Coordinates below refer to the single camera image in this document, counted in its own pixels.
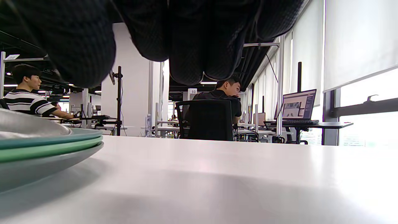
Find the green plate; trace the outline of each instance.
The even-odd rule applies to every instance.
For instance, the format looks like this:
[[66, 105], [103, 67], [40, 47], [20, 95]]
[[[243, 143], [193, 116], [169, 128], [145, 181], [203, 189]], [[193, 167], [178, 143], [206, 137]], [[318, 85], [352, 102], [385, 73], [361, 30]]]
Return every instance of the green plate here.
[[14, 148], [33, 147], [40, 145], [61, 144], [61, 143], [68, 143], [74, 141], [89, 140], [102, 136], [102, 132], [100, 130], [83, 129], [83, 128], [71, 128], [71, 130], [72, 133], [70, 135], [18, 138], [18, 139], [0, 138], [0, 149], [14, 149]]
[[3, 149], [0, 150], [0, 163], [19, 161], [25, 159], [35, 159], [35, 158], [76, 152], [97, 146], [101, 142], [102, 142], [102, 136], [95, 139], [76, 141], [70, 143], [42, 145], [35, 147], [16, 148], [16, 149]]

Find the striped shirt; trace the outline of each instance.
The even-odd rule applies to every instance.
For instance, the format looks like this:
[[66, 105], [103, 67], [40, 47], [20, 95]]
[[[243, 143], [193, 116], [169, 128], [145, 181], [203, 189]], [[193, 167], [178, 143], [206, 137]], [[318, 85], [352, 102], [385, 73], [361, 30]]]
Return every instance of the striped shirt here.
[[24, 89], [13, 89], [5, 97], [10, 110], [30, 114], [48, 116], [57, 109], [41, 96]]

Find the black office chair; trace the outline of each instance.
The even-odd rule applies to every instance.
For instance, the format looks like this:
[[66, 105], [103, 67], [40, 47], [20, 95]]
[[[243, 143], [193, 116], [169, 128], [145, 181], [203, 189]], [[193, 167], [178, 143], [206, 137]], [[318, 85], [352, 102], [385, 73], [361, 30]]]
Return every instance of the black office chair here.
[[180, 138], [232, 141], [232, 112], [229, 100], [190, 100], [177, 102], [176, 107], [189, 105], [185, 119], [177, 110]]
[[4, 99], [0, 99], [0, 108], [9, 110], [8, 105], [6, 104], [6, 101]]

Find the stacked plates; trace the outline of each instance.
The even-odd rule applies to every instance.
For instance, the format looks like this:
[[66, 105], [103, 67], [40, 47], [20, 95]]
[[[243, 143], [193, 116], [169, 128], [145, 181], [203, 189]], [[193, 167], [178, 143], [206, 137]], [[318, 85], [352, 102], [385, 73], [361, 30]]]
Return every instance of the stacked plates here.
[[67, 169], [102, 147], [101, 131], [0, 109], [0, 192]]

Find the laptop screen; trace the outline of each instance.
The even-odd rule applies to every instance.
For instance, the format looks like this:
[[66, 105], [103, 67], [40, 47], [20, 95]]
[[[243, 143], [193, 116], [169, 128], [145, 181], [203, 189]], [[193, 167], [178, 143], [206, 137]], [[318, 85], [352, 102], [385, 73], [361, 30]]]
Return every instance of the laptop screen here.
[[283, 95], [282, 119], [311, 119], [316, 89]]

